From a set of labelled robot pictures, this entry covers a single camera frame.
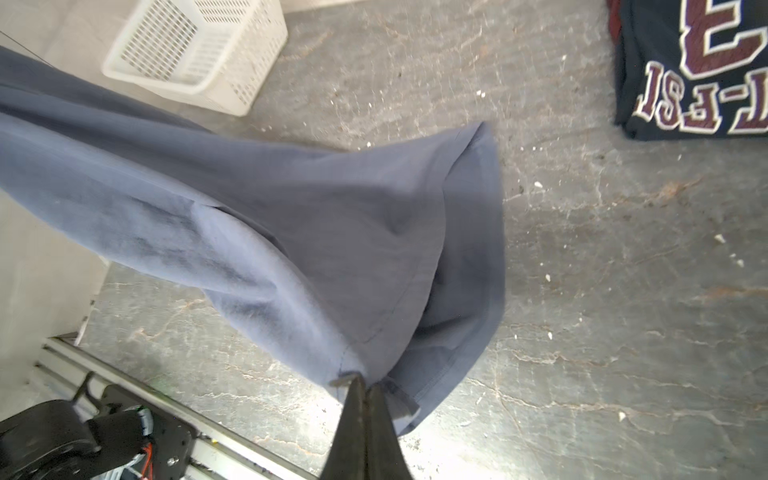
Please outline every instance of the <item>orange wire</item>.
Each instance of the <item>orange wire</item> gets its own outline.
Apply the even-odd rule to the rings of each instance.
[[[144,468],[141,469],[141,477],[146,478],[144,474],[147,472],[147,467],[149,467],[150,472],[150,478],[152,477],[152,444],[149,444],[144,451],[147,453],[147,461],[144,462]]]

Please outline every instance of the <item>maroon letter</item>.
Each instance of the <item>maroon letter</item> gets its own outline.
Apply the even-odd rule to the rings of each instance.
[[[662,130],[674,130],[680,125],[683,117],[680,101],[685,94],[685,82],[680,75],[669,70],[664,74],[661,84],[664,99],[656,106],[656,125]]]
[[[740,31],[733,41],[712,46],[713,33],[741,24],[741,2],[681,0],[680,71],[686,77],[700,80],[748,65],[768,45],[768,27],[762,27]]]
[[[720,129],[723,118],[720,116],[720,106],[717,104],[717,83],[697,85],[694,87],[696,102],[688,107],[683,114],[680,131],[692,134],[712,135]]]
[[[744,79],[750,86],[750,106],[739,109],[728,133],[768,133],[768,68],[748,71]]]
[[[637,96],[632,114],[645,121],[650,121],[654,117],[656,102],[659,100],[659,87],[661,86],[661,75],[664,74],[664,66],[657,61],[649,61],[645,65],[645,74],[648,76],[645,83],[645,95]]]

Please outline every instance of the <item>white plastic basket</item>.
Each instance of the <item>white plastic basket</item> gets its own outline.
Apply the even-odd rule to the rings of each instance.
[[[141,0],[102,71],[242,116],[288,39],[280,0]]]

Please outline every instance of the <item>gray-blue fabric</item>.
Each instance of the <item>gray-blue fabric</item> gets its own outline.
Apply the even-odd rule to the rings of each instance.
[[[386,381],[418,406],[399,433],[461,381],[502,317],[484,124],[353,154],[225,138],[0,49],[0,188],[100,255],[200,287],[337,398],[351,372]]]

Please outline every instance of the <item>gray floor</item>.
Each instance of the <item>gray floor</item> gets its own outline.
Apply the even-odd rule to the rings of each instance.
[[[498,140],[508,306],[468,378],[402,440],[416,478],[765,478],[765,139],[626,140],[604,2],[371,1],[286,19],[249,117],[178,111],[350,150],[474,120]],[[88,350],[322,467],[339,406],[198,290],[113,266],[97,308]]]

